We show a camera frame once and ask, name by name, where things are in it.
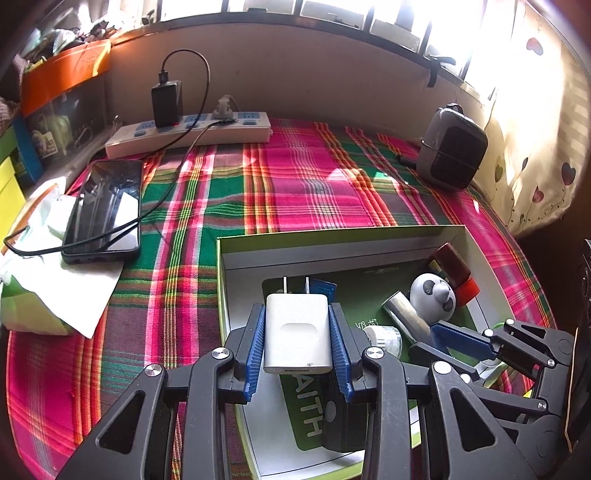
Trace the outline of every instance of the plaid tablecloth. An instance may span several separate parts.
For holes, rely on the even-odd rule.
[[[553,325],[519,246],[478,193],[433,190],[397,165],[395,153],[413,157],[414,147],[325,124],[276,120],[272,128],[268,144],[202,147],[190,155],[171,200],[142,224],[141,256],[124,269],[93,339],[11,333],[9,416],[18,452],[38,479],[57,475],[145,365],[191,364],[220,345],[219,236],[465,224],[515,318]],[[164,193],[182,158],[172,150],[148,163],[146,208]],[[530,386],[516,374],[504,374],[498,385],[516,394]],[[229,443],[234,475],[248,476],[233,426]],[[178,478],[178,443],[174,453]]]

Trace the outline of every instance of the black box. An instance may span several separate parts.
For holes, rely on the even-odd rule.
[[[157,128],[178,125],[183,116],[181,80],[166,82],[152,88],[152,108]]]

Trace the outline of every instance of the window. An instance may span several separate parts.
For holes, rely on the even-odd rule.
[[[295,0],[230,0],[230,12],[264,11],[291,15]]]
[[[370,32],[378,37],[418,52],[429,24],[429,11],[412,0],[376,2]]]
[[[305,0],[301,9],[304,17],[319,18],[354,28],[362,28],[371,1],[366,0]]]
[[[212,14],[221,9],[222,0],[163,0],[162,20]]]
[[[145,3],[150,0],[136,0]],[[511,39],[517,0],[161,0],[162,20],[229,12],[302,15],[368,31],[422,56],[451,57],[442,68],[493,92]]]

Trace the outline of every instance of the power adapter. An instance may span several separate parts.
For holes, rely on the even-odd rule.
[[[267,297],[265,318],[265,358],[268,374],[317,375],[332,370],[330,348],[329,304],[322,294],[283,293]]]
[[[168,72],[159,74],[159,84],[152,87],[152,109],[157,128],[174,127],[183,116],[181,80],[168,81]]]

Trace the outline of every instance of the robotic arm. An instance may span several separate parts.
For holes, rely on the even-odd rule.
[[[185,401],[183,480],[229,480],[225,404],[246,404],[256,390],[264,322],[265,307],[256,304],[245,327],[195,364],[170,371],[147,366],[57,479],[169,479],[178,404]],[[462,371],[437,350],[416,355],[421,366],[371,347],[338,303],[330,306],[330,328],[334,368],[325,384],[337,421],[324,422],[323,446],[365,448],[363,480],[410,480],[411,399],[419,405],[425,479],[535,480],[555,470],[574,347],[568,333],[508,320],[475,336],[491,357],[535,381],[531,398],[524,398],[484,388],[471,367]],[[367,424],[361,440],[345,428],[360,421]]]

